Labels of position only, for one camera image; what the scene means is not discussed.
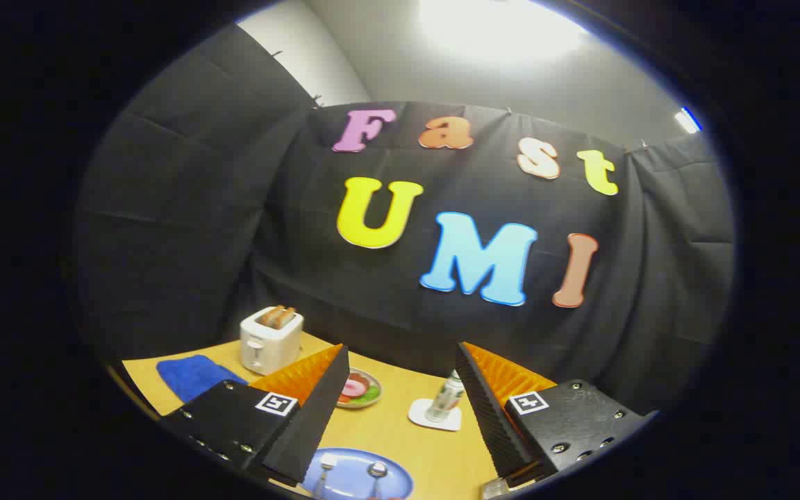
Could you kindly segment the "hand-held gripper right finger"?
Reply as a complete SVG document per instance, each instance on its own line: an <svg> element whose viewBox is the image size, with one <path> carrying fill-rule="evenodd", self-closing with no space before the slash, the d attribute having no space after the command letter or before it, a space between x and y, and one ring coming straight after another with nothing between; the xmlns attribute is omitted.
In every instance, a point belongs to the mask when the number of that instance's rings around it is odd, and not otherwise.
<svg viewBox="0 0 800 500"><path fill-rule="evenodd" d="M455 372L495 471L510 488L573 474L656 417L638 414L582 379L556 383L469 342L456 347Z"/></svg>

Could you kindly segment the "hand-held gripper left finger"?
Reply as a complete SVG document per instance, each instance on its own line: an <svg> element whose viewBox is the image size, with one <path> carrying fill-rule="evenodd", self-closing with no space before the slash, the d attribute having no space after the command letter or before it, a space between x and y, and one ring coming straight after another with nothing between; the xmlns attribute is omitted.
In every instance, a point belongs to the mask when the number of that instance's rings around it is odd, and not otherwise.
<svg viewBox="0 0 800 500"><path fill-rule="evenodd" d="M223 378L160 424L238 476L294 487L307 474L348 376L349 352L334 345L252 384Z"/></svg>

